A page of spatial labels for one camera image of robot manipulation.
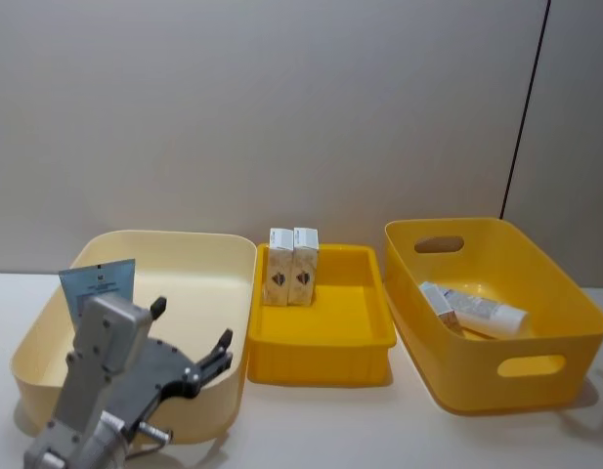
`tabletop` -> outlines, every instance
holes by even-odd
[[[57,276],[0,274],[0,468],[22,467],[34,428],[10,358],[59,285]],[[586,289],[603,308],[603,289]],[[247,382],[234,425],[218,439],[130,462],[146,468],[603,468],[603,346],[577,400],[556,410],[463,417],[430,397],[401,340],[393,383],[294,388]]]

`yellow plastic basket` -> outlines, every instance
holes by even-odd
[[[395,324],[440,405],[496,413],[575,398],[603,340],[603,313],[519,230],[497,219],[414,220],[390,223],[386,238]],[[420,293],[425,280],[523,309],[530,330],[461,337]]]
[[[249,325],[251,381],[287,385],[384,384],[395,329],[369,247],[321,244],[310,307],[265,306],[268,247],[258,247]]]

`yellow plastic tray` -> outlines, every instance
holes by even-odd
[[[497,219],[414,220],[390,223],[386,237],[395,324],[440,405],[497,413],[575,398],[603,313],[519,230]],[[521,308],[531,328],[511,340],[460,337],[420,293],[425,280]]]
[[[374,251],[321,244],[312,306],[262,302],[268,247],[258,247],[249,326],[251,381],[289,385],[384,384],[396,334]]]
[[[72,267],[136,259],[134,301],[168,299],[150,337],[177,346],[189,358],[206,355],[226,327],[234,331],[229,371],[199,396],[162,404],[151,423],[172,428],[176,443],[196,443],[224,432],[236,418],[246,371],[244,342],[251,305],[255,245],[230,234],[114,232],[88,243]],[[66,376],[73,327],[59,287],[15,352],[12,373],[22,404],[40,428],[51,417]]]

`basket handle hole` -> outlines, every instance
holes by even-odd
[[[536,355],[507,359],[498,366],[496,372],[503,378],[542,376],[558,373],[565,365],[566,359],[563,355]]]
[[[418,254],[433,254],[440,252],[457,252],[464,247],[461,236],[432,236],[419,239],[414,245]]]

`small box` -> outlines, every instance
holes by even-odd
[[[271,228],[267,277],[264,283],[264,303],[267,305],[285,306],[288,303],[293,246],[292,230]]]
[[[311,228],[295,228],[288,305],[312,304],[318,261],[319,232]]]
[[[442,323],[453,332],[463,335],[464,332],[457,320],[455,310],[451,307],[438,285],[425,281],[420,285],[420,290]]]

